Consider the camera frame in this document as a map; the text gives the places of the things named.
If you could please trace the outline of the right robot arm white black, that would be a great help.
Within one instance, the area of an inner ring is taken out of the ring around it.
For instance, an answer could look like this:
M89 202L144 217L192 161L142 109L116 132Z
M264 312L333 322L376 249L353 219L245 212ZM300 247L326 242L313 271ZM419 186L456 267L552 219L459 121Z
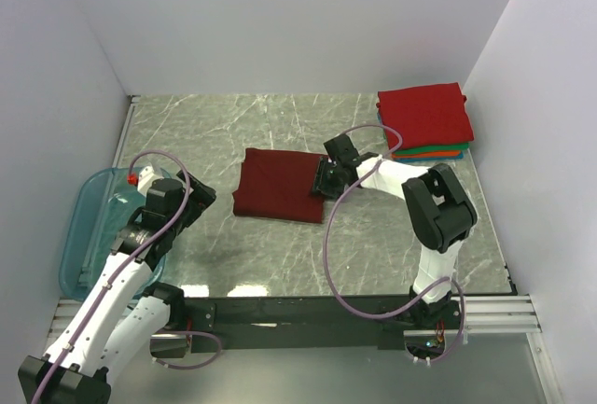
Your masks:
M371 152L361 154L351 138L341 134L324 143L312 193L334 199L332 211L356 188L380 191L405 202L414 234L421 244L419 267L410 288L410 300L396 311L365 313L352 307L331 278L327 247L331 222L323 241L324 271L332 294L350 313L371 319L396 318L430 328L440 320L451 301L456 259L477 211L453 169L440 163L430 168L402 164Z

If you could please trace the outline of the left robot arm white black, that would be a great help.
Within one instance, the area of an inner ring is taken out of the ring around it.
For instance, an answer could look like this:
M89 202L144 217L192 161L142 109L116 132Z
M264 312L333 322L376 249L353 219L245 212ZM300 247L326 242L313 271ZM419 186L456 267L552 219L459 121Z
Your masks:
M215 190L190 174L170 178L150 166L128 181L145 202L116 234L67 328L42 357L21 363L18 378L29 403L106 403L119 374L154 333L191 334L183 290L151 278L176 237L214 203Z

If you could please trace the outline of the dark red t shirt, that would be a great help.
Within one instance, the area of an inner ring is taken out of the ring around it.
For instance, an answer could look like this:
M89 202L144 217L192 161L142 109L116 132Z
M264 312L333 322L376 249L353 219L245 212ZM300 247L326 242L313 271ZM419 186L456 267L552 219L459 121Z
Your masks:
M320 224L324 197L312 193L319 154L249 147L232 193L233 214Z

